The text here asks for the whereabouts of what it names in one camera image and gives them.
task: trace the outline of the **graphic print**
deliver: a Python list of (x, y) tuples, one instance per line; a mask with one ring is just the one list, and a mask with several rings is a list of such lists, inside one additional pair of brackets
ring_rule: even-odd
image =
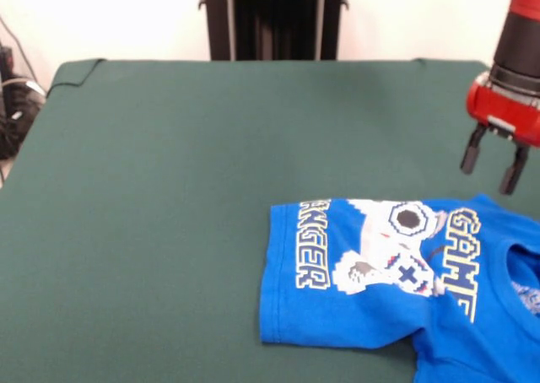
[(360, 247), (347, 251), (332, 272), (337, 289), (362, 292), (371, 284), (394, 284), (410, 294), (444, 293), (442, 282), (420, 255), (422, 241), (445, 226), (446, 212), (422, 202), (349, 199), (364, 216)]

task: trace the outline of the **green felt surface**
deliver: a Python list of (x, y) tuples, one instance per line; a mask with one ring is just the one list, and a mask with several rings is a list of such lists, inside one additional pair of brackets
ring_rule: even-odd
[(536, 152), (473, 122), (474, 62), (74, 62), (0, 192), (0, 381), (409, 382), (414, 352), (261, 345), (270, 205), (469, 198), (538, 216)]

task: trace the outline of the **black cable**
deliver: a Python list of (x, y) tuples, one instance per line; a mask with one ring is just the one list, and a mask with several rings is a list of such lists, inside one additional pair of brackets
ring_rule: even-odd
[(28, 61), (28, 57), (24, 53), (23, 47), (20, 45), (20, 41), (17, 38), (16, 35), (14, 35), (13, 31), (11, 31), (6, 24), (6, 22), (3, 21), (2, 16), (0, 16), (0, 24), (2, 24), (3, 28), (8, 32), (9, 35), (13, 38), (15, 43), (17, 44), (17, 47), (19, 48), (21, 56), (23, 56), (24, 62), (26, 62), (26, 65), (28, 66), (28, 69), (30, 70), (30, 73), (32, 74), (32, 79), (34, 79), (37, 82), (37, 77), (35, 76), (34, 68), (32, 68), (32, 65)]

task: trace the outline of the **black metal frame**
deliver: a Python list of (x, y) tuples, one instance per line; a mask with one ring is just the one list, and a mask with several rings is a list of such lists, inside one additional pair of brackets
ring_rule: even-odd
[[(227, 0), (204, 0), (210, 57), (231, 59)], [(325, 0), (321, 37), (322, 60), (338, 54), (343, 0)], [(317, 0), (234, 0), (236, 60), (313, 60), (316, 53)], [(272, 34), (272, 41), (265, 42)]]

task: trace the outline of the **t-shirt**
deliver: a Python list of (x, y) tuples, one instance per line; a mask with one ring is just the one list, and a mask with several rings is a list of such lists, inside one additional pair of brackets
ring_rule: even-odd
[(379, 348), (415, 381), (540, 382), (540, 224), (486, 196), (271, 208), (261, 340)]

